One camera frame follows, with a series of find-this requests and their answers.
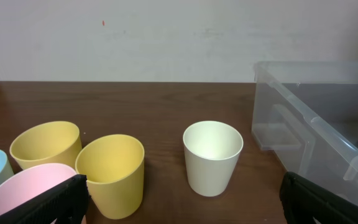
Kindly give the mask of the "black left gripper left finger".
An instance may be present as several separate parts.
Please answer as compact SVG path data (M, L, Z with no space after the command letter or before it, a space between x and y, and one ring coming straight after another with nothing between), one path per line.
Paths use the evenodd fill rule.
M77 174L44 193L0 215L0 223L80 224L88 210L87 178Z

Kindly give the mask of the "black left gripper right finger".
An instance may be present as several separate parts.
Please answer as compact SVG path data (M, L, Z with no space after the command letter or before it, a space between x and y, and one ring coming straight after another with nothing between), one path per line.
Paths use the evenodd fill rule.
M358 223L358 206L294 173L286 172L279 192L288 224Z

